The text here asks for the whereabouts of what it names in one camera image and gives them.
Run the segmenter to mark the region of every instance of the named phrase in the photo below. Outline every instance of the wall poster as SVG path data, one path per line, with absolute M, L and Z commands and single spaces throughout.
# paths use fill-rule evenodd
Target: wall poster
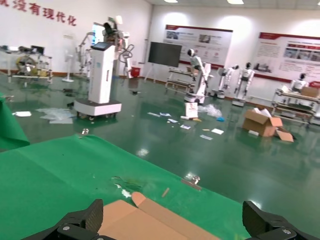
M 255 76 L 291 82 L 306 73 L 320 79 L 320 37 L 261 32 L 253 57 Z
M 187 52 L 194 49 L 202 62 L 217 69 L 225 65 L 232 33 L 226 29 L 166 25 L 163 42 L 182 45 L 180 63 L 190 64 Z

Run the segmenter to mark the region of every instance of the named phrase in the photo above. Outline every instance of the green cloth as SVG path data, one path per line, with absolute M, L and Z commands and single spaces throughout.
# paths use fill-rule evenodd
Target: green cloth
M 133 204 L 116 183 L 131 193 L 140 191 L 221 239 L 249 237 L 240 203 L 207 189 L 197 191 L 180 177 L 93 135 L 0 153 L 0 182 L 0 239 L 42 231 L 95 199 L 105 205 L 119 199 Z
M 0 92 L 0 150 L 11 150 L 30 145 L 24 131 L 6 105 Z

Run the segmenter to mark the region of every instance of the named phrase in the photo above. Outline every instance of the green floor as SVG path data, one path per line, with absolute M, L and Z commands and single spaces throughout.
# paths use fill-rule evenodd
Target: green floor
M 299 124 L 285 122 L 287 130 L 297 138 L 295 143 L 276 138 L 256 138 L 241 129 L 245 108 L 229 101 L 206 103 L 218 106 L 225 122 L 201 113 L 203 122 L 181 121 L 184 114 L 183 95 L 169 92 L 160 84 L 137 80 L 118 80 L 114 96 L 123 103 L 116 119 L 102 118 L 93 123 L 77 119 L 73 124 L 49 124 L 41 119 L 39 108 L 66 108 L 73 97 L 65 96 L 63 88 L 72 88 L 79 97 L 86 97 L 87 83 L 61 82 L 54 79 L 49 88 L 42 83 L 29 84 L 14 80 L 7 83 L 0 76 L 0 92 L 14 95 L 9 107 L 15 111 L 31 111 L 32 117 L 18 118 L 32 144 L 71 136 L 88 128 L 129 153 L 139 156 L 178 176 L 188 173 L 201 177 L 199 184 L 237 202 L 252 200 L 264 211 L 283 215 L 297 228 L 320 237 L 320 127 L 308 130 Z M 130 89 L 139 89 L 132 95 Z M 164 118 L 146 113 L 170 113 L 173 119 L 191 126 L 190 130 L 167 123 Z M 205 132 L 218 128 L 223 135 Z M 200 138 L 205 134 L 209 141 Z

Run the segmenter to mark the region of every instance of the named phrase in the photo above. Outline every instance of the television screen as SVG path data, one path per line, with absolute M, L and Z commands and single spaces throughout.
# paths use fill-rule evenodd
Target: television screen
M 148 62 L 177 68 L 181 49 L 181 45 L 151 42 Z

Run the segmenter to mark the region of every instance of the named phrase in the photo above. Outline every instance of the ceiling light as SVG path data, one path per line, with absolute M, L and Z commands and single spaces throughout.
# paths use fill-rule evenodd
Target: ceiling light
M 230 4 L 245 4 L 243 0 L 227 0 Z

